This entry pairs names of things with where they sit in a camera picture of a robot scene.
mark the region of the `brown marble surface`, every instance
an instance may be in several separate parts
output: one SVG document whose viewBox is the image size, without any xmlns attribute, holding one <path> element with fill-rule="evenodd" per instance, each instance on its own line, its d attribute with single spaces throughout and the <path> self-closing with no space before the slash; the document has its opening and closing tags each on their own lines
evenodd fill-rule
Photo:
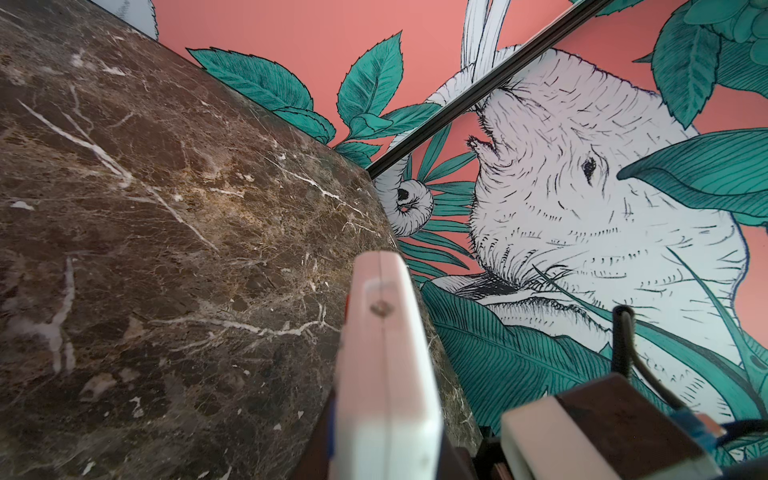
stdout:
<svg viewBox="0 0 768 480">
<path fill-rule="evenodd" d="M 0 478 L 287 477 L 395 248 L 362 170 L 90 2 L 0 0 L 0 197 Z"/>
</svg>

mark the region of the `mural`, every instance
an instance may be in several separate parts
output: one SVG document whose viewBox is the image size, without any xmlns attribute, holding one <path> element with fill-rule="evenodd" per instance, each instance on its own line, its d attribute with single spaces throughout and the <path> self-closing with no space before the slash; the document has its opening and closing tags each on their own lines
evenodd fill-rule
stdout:
<svg viewBox="0 0 768 480">
<path fill-rule="evenodd" d="M 405 106 L 393 98 L 406 30 L 360 45 L 343 80 L 315 97 L 278 63 L 288 56 L 180 53 L 365 167 L 527 39 L 505 43 L 524 2 L 510 3 L 468 0 L 463 28 L 441 25 L 462 30 L 458 70 Z M 135 25 L 150 15 L 154 25 L 147 12 Z M 655 18 L 665 20 L 653 51 L 628 65 L 578 55 L 591 28 Z M 163 41 L 162 17 L 160 30 Z M 768 242 L 754 240 L 768 227 L 768 2 L 616 0 L 571 37 L 375 182 L 478 424 L 497 432 L 506 409 L 608 372 L 618 303 L 638 313 L 641 357 L 693 409 L 718 422 L 768 419 L 768 351 L 737 303 L 754 264 L 768 266 L 755 247 Z M 645 85 L 640 68 L 652 75 Z M 753 92 L 758 107 L 720 102 L 718 119 L 702 120 L 723 89 Z M 333 98 L 336 112 L 319 113 L 317 98 Z M 768 338 L 762 318 L 748 317 Z M 749 437 L 717 459 L 766 453 L 768 439 Z"/>
</svg>

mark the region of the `green foliage illustration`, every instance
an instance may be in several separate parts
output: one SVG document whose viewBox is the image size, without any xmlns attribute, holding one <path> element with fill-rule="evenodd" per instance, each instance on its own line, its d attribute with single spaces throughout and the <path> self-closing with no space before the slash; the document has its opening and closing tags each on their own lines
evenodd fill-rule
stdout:
<svg viewBox="0 0 768 480">
<path fill-rule="evenodd" d="M 766 384 L 768 379 L 768 349 L 742 331 L 704 281 L 696 275 L 674 250 L 669 249 L 669 252 L 694 277 L 694 280 L 704 292 L 707 293 L 739 351 L 741 366 L 643 320 L 637 321 L 637 335 L 643 336 L 652 343 L 655 343 L 699 373 L 702 378 L 715 387 L 723 396 L 731 408 L 735 420 L 768 419 L 768 409 L 766 408 L 768 406 L 768 385 Z M 612 318 L 611 312 L 578 299 L 573 294 L 562 289 L 553 279 L 547 277 L 541 271 L 537 270 L 537 272 L 555 289 L 568 295 L 586 310 L 607 320 Z M 734 441 L 726 445 L 726 448 L 749 447 L 747 449 L 748 456 L 757 457 L 768 453 L 767 446 L 768 438 L 765 435 L 753 435 Z"/>
<path fill-rule="evenodd" d="M 611 13 L 621 12 L 622 10 L 630 7 L 634 7 L 643 0 L 614 0 L 607 7 L 600 10 L 598 17 L 603 15 L 610 15 Z M 579 3 L 581 0 L 571 0 L 571 3 Z"/>
<path fill-rule="evenodd" d="M 412 158 L 408 159 L 408 164 L 403 172 L 404 180 L 417 180 L 424 183 L 432 191 L 432 195 L 434 196 L 434 208 L 432 210 L 433 218 L 431 218 L 421 230 L 411 235 L 409 239 L 426 243 L 431 247 L 444 247 L 456 253 L 460 253 L 461 255 L 473 258 L 472 253 L 467 251 L 467 249 L 453 240 L 436 233 L 468 233 L 469 227 L 466 223 L 455 220 L 440 220 L 434 217 L 467 217 L 472 212 L 471 205 L 475 200 L 475 182 L 441 182 L 443 178 L 460 171 L 463 167 L 477 159 L 477 154 L 475 152 L 469 151 L 457 155 L 443 161 L 435 167 L 435 163 L 442 153 L 445 142 L 448 140 L 450 131 L 451 125 L 449 124 L 432 136 L 426 152 L 424 153 L 422 163 L 419 166 L 419 170 L 415 173 L 415 177 Z M 420 264 L 423 263 L 423 261 L 450 263 L 463 268 L 468 268 L 468 266 L 453 253 L 438 250 L 436 248 L 416 246 L 402 240 L 399 240 L 398 244 L 400 245 L 401 251 L 406 255 L 406 263 L 413 271 L 432 275 L 433 277 L 445 275 L 444 272 L 437 269 L 435 269 L 437 271 L 433 270 L 432 272 L 426 272 Z M 419 263 L 412 265 L 412 262 L 414 261 L 418 261 Z M 419 283 L 424 283 L 427 280 L 429 280 L 429 278 L 424 276 L 419 276 L 419 278 L 416 279 Z"/>
<path fill-rule="evenodd" d="M 749 225 L 768 223 L 768 128 L 699 135 L 621 169 L 690 208 L 727 210 Z"/>
<path fill-rule="evenodd" d="M 734 90 L 755 91 L 768 98 L 768 66 L 750 58 L 750 44 L 723 40 L 717 83 Z"/>
<path fill-rule="evenodd" d="M 203 68 L 283 120 L 324 144 L 336 136 L 331 122 L 313 110 L 307 87 L 282 65 L 255 55 L 218 48 L 188 49 Z M 402 81 L 400 34 L 365 52 L 347 73 L 336 106 L 349 135 L 334 150 L 366 168 L 379 145 L 359 140 L 391 137 L 417 128 L 439 105 L 408 105 L 382 114 Z"/>
<path fill-rule="evenodd" d="M 686 9 L 678 9 L 664 25 L 654 50 L 656 86 L 670 113 L 685 128 L 710 99 L 717 76 L 720 36 L 684 21 Z"/>
<path fill-rule="evenodd" d="M 685 22 L 727 40 L 751 43 L 752 61 L 768 65 L 768 3 L 763 0 L 698 0 L 687 9 Z"/>
<path fill-rule="evenodd" d="M 500 431 L 504 411 L 607 375 L 611 361 L 569 336 L 505 326 L 489 309 L 438 288 L 422 287 L 429 315 L 479 425 Z M 632 384 L 669 408 L 637 377 Z"/>
</svg>

